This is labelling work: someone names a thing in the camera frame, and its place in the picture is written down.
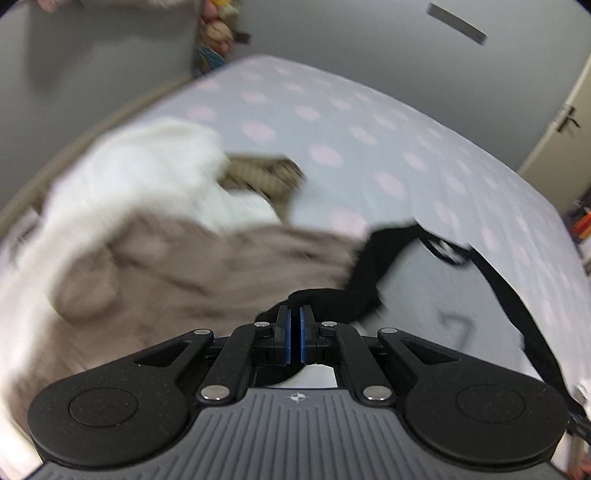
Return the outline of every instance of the brown fabric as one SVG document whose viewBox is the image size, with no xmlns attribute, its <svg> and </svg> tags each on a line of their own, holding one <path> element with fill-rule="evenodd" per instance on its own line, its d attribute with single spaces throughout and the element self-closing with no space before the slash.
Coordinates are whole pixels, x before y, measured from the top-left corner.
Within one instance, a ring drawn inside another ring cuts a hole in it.
<svg viewBox="0 0 591 480">
<path fill-rule="evenodd" d="M 57 322 L 10 399 L 26 430 L 34 396 L 59 378 L 197 328 L 217 336 L 253 322 L 294 291 L 339 288 L 359 241 L 284 225 L 219 236 L 139 216 L 111 243 L 76 260 L 57 286 Z"/>
<path fill-rule="evenodd" d="M 287 157 L 226 154 L 230 165 L 218 183 L 226 190 L 247 189 L 264 197 L 285 221 L 290 197 L 294 189 L 304 182 L 304 174 Z"/>
</svg>

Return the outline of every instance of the bed sheet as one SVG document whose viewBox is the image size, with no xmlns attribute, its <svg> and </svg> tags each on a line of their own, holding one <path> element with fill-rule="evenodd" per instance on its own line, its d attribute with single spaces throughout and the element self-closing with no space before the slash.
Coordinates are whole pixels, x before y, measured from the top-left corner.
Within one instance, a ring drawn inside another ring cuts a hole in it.
<svg viewBox="0 0 591 480">
<path fill-rule="evenodd" d="M 369 87 L 269 56 L 220 69 L 133 121 L 167 115 L 208 124 L 226 151 L 298 163 L 297 226 L 361 237 L 416 219 L 472 245 L 519 293 L 568 385 L 591 377 L 591 291 L 558 213 L 461 135 Z M 536 376 L 527 361 L 522 371 Z"/>
</svg>

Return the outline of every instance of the metal screw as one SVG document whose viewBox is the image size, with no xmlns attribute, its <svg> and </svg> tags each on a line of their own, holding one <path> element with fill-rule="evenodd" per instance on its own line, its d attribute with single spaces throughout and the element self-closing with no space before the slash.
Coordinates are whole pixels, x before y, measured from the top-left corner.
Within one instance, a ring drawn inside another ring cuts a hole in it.
<svg viewBox="0 0 591 480">
<path fill-rule="evenodd" d="M 392 396 L 392 390 L 382 385 L 372 385 L 363 389 L 363 396 L 368 400 L 387 400 Z"/>
<path fill-rule="evenodd" d="M 208 385 L 201 389 L 201 396 L 206 400 L 223 400 L 230 394 L 230 389 L 224 385 Z"/>
</svg>

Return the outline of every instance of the white cloth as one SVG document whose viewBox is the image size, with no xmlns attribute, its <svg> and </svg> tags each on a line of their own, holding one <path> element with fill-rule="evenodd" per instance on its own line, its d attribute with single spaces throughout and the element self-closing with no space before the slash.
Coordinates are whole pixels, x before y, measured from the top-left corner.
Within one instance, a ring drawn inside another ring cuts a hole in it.
<svg viewBox="0 0 591 480">
<path fill-rule="evenodd" d="M 581 380 L 574 389 L 573 396 L 584 407 L 587 416 L 591 419 L 591 378 Z"/>
<path fill-rule="evenodd" d="M 27 243 L 26 236 L 39 221 L 39 214 L 29 208 L 11 227 L 0 244 L 0 280 L 16 267 L 18 253 Z"/>
<path fill-rule="evenodd" d="M 97 140 L 47 197 L 44 216 L 0 286 L 0 470 L 28 475 L 40 460 L 4 403 L 36 344 L 60 318 L 48 300 L 72 260 L 138 211 L 189 218 L 215 232 L 279 223 L 260 196 L 217 184 L 228 164 L 213 130 L 178 119 L 118 129 Z"/>
</svg>

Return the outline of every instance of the wall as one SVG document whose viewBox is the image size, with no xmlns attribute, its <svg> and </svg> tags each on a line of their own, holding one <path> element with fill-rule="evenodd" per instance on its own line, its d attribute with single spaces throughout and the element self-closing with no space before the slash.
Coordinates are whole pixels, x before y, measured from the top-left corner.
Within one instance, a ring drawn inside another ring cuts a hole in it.
<svg viewBox="0 0 591 480">
<path fill-rule="evenodd" d="M 50 15 L 26 2 L 0 18 L 0 207 L 89 127 L 186 74 L 193 34 L 190 8 Z"/>
<path fill-rule="evenodd" d="M 574 0 L 440 0 L 488 35 L 480 46 L 426 14 L 428 0 L 248 0 L 241 29 L 269 53 L 372 86 L 516 170 L 591 50 Z"/>
</svg>

